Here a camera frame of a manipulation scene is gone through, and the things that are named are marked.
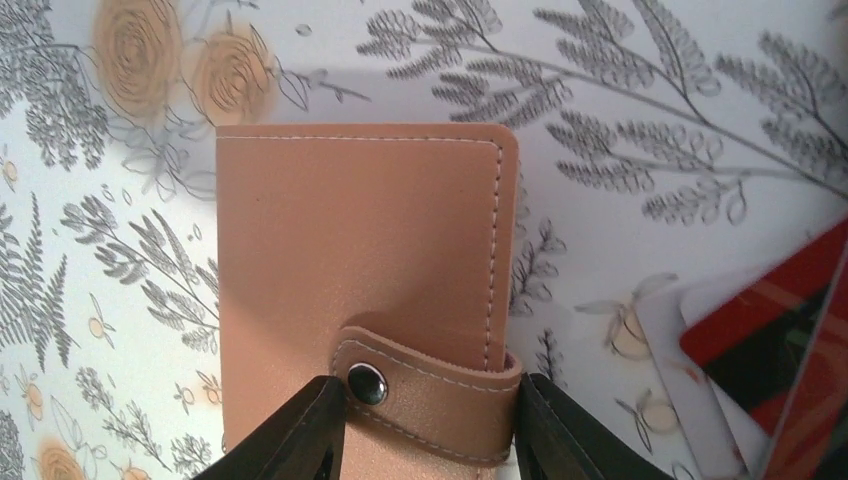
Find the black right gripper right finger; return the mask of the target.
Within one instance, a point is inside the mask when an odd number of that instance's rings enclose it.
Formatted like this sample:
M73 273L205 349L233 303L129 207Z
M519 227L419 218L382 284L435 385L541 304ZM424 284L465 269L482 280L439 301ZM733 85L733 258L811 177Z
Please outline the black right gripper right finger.
M515 450L522 479L663 480L670 477L539 373L521 376Z

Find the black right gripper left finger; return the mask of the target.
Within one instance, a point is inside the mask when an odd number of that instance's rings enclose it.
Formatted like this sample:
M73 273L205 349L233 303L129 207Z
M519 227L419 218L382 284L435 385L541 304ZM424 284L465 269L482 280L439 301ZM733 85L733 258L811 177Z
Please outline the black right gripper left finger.
M317 376L196 480L337 480L346 425L342 380Z

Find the tan leather card holder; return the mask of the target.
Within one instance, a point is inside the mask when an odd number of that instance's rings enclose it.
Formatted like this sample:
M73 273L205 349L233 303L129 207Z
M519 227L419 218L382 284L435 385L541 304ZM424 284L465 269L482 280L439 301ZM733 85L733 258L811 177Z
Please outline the tan leather card holder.
M512 131L224 126L216 167L228 449L290 403L343 423L342 447L301 454L337 478L494 478L521 374Z

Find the red card pair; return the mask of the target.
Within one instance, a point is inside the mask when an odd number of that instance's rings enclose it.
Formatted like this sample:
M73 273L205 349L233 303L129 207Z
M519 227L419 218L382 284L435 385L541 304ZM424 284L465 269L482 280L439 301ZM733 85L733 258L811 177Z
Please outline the red card pair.
M689 327L679 345L765 434L753 478L846 478L845 220Z

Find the white VIP card left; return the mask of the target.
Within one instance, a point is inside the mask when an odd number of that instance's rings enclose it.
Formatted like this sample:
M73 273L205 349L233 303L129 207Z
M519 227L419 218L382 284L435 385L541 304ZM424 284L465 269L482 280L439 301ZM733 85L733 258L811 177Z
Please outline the white VIP card left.
M766 272L756 266L681 283L636 305L659 376L704 479L759 474L770 436L682 351L684 331Z

